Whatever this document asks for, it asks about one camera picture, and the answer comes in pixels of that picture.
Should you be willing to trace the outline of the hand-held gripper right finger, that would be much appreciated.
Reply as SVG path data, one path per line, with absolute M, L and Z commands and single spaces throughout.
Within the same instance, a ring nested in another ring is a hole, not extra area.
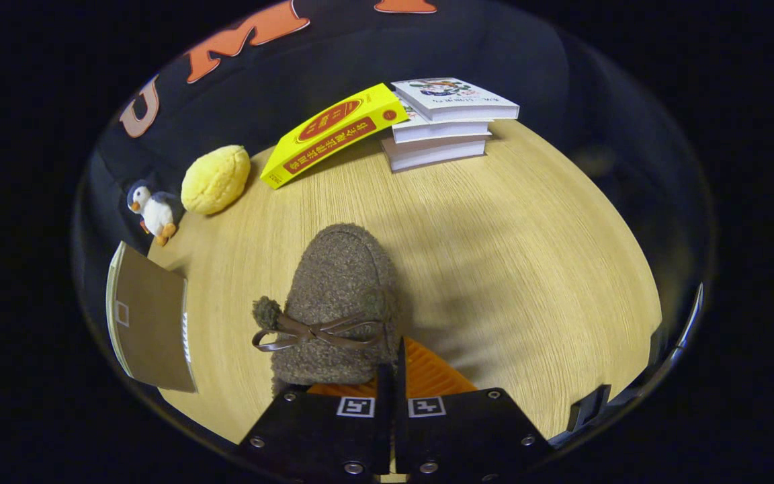
M 395 405 L 396 472 L 408 483 L 506 483 L 555 448 L 506 390 L 409 398 L 400 343 Z

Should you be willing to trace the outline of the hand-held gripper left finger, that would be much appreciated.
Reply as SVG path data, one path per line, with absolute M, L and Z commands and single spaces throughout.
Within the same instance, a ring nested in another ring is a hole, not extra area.
M 376 395 L 286 390 L 239 443 L 239 458 L 274 481 L 381 481 L 390 474 L 395 379 L 378 367 Z

